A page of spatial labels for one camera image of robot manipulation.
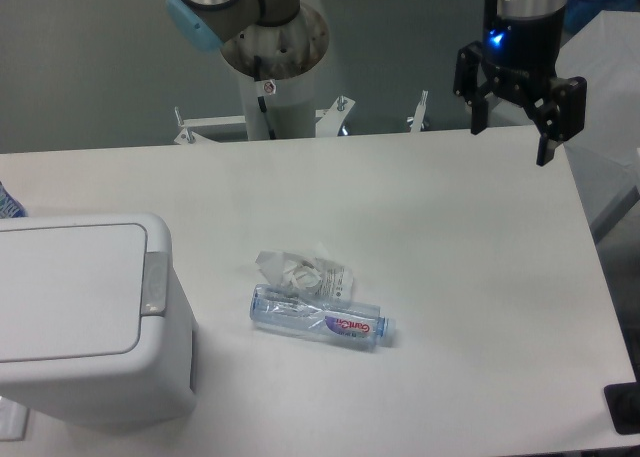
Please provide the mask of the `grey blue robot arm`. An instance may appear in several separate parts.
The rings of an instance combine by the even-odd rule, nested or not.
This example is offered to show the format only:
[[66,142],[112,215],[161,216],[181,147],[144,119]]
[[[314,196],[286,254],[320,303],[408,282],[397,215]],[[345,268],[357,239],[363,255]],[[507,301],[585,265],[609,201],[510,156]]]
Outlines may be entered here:
[[[311,72],[329,44],[324,18],[301,0],[166,0],[184,38],[218,52],[238,76],[251,140],[314,138],[338,132],[340,107],[318,117]],[[585,126],[587,82],[556,72],[567,0],[484,0],[482,37],[457,53],[454,94],[471,114],[470,130],[489,123],[492,99],[521,108],[537,128],[536,162]]]

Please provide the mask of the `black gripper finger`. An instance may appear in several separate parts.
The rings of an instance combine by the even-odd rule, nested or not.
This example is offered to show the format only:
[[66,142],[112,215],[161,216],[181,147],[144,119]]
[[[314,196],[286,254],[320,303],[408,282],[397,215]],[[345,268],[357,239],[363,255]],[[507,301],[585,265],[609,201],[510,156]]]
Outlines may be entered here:
[[545,166],[555,150],[585,127],[587,80],[554,77],[525,92],[524,109],[540,138],[536,164]]
[[478,135],[489,123],[489,101],[500,81],[500,67],[485,56],[484,45],[472,42],[458,51],[453,92],[471,111],[470,131]]

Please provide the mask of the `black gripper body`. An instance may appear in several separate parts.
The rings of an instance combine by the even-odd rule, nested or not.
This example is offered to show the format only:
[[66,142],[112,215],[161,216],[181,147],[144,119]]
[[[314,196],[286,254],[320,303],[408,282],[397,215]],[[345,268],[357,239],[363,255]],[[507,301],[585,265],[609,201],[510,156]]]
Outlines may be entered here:
[[520,107],[553,103],[566,0],[484,0],[482,94]]

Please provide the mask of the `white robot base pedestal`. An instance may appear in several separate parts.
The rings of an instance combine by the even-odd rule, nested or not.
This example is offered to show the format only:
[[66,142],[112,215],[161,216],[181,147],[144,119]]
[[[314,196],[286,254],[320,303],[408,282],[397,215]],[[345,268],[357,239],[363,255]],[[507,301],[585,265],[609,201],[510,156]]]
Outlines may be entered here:
[[225,43],[221,55],[237,78],[244,115],[259,98],[270,107],[316,109],[315,72],[328,47],[326,21],[305,3],[286,24],[254,24]]

